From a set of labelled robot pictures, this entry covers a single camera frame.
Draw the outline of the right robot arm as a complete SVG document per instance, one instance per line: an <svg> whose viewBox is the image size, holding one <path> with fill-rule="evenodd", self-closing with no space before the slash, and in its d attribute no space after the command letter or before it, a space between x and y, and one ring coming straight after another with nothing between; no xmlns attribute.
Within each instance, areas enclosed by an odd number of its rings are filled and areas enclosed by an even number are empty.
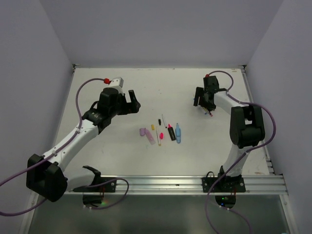
<svg viewBox="0 0 312 234"><path fill-rule="evenodd" d="M217 77L206 75L204 87L195 90L194 106L204 108L210 115L217 107L230 115L230 139L232 146L225 163L220 167L217 186L229 191L239 183L242 169L252 148L265 137L261 107L235 101L225 88L219 87Z"/></svg>

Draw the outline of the black pink highlighter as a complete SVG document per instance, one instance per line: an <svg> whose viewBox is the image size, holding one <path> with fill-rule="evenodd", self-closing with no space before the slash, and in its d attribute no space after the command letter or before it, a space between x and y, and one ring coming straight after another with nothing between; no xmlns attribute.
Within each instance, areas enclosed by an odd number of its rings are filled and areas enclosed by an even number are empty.
<svg viewBox="0 0 312 234"><path fill-rule="evenodd" d="M175 141L175 140L176 140L176 136L175 136L175 132L174 132L174 130L173 130L173 127L172 127L170 124L168 124L167 129L168 129L168 132L169 132L169 136L170 136L170 138L171 138L171 141Z"/></svg>

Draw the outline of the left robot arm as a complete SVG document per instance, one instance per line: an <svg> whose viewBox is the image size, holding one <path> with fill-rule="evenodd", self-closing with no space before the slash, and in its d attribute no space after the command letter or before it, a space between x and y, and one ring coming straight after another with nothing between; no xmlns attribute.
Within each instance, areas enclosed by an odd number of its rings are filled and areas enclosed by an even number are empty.
<svg viewBox="0 0 312 234"><path fill-rule="evenodd" d="M69 135L42 156L34 154L28 159L26 187L51 202L76 188L97 191L102 185L97 169L83 166L73 175L65 174L65 170L79 151L111 124L112 118L139 112L141 105L134 90L129 90L129 97L127 102L125 94L116 88L104 88Z"/></svg>

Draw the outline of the blue translucent highlighter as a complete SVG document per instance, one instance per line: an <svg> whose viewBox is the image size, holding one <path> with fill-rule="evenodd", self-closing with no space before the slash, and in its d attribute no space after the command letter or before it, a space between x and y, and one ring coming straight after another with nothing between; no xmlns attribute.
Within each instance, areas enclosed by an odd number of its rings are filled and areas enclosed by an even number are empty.
<svg viewBox="0 0 312 234"><path fill-rule="evenodd" d="M181 143L181 129L179 124L176 124L176 128L175 128L175 136L176 136L176 141L178 144Z"/></svg>

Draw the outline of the lilac highlighter body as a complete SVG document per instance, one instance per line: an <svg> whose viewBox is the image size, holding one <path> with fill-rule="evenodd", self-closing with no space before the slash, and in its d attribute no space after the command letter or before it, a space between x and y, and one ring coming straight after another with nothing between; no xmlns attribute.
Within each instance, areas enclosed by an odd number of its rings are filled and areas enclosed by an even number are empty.
<svg viewBox="0 0 312 234"><path fill-rule="evenodd" d="M155 142L155 139L154 139L154 137L152 136L151 132L150 132L147 128L145 128L145 129L144 129L144 133L145 133L145 136L147 137L149 143L150 143L151 145L154 145L156 142Z"/></svg>

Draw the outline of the white yellow marker pen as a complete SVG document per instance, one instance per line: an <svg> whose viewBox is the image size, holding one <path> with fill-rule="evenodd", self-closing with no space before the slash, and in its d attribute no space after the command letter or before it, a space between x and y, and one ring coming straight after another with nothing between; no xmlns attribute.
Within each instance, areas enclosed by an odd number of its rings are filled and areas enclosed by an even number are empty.
<svg viewBox="0 0 312 234"><path fill-rule="evenodd" d="M157 127L156 127L155 131L156 131L157 144L158 144L158 146L161 146L160 135L159 135L159 131L158 131Z"/></svg>

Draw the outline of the lilac highlighter cap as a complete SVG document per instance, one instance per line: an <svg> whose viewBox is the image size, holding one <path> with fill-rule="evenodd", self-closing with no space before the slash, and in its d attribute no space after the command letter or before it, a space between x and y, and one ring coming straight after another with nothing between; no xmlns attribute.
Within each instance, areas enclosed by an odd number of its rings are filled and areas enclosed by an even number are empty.
<svg viewBox="0 0 312 234"><path fill-rule="evenodd" d="M144 136L145 135L145 128L140 128L139 134L140 134L140 136Z"/></svg>

